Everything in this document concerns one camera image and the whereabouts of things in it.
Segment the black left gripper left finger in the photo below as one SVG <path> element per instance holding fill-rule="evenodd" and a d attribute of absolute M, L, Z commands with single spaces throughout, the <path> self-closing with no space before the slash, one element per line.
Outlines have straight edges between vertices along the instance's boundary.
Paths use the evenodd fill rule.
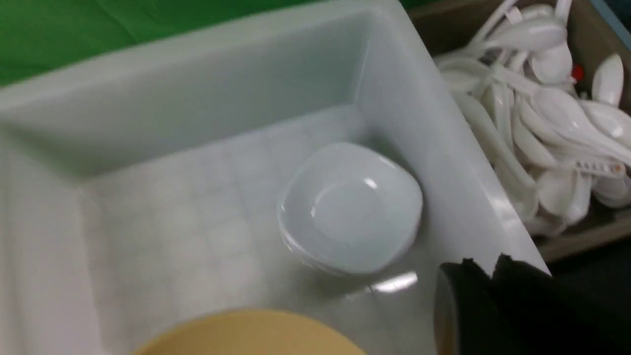
<path fill-rule="evenodd" d="M 437 272 L 433 339 L 439 355 L 495 355 L 497 319 L 487 273 L 472 259 L 445 262 Z"/>

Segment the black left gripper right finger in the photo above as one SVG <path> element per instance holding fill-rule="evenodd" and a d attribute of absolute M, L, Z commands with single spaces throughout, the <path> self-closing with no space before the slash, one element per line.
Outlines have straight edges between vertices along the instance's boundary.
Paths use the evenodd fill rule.
<path fill-rule="evenodd" d="M 501 254 L 493 271 L 499 313 L 529 355 L 628 355 L 630 321 L 529 263 Z"/>

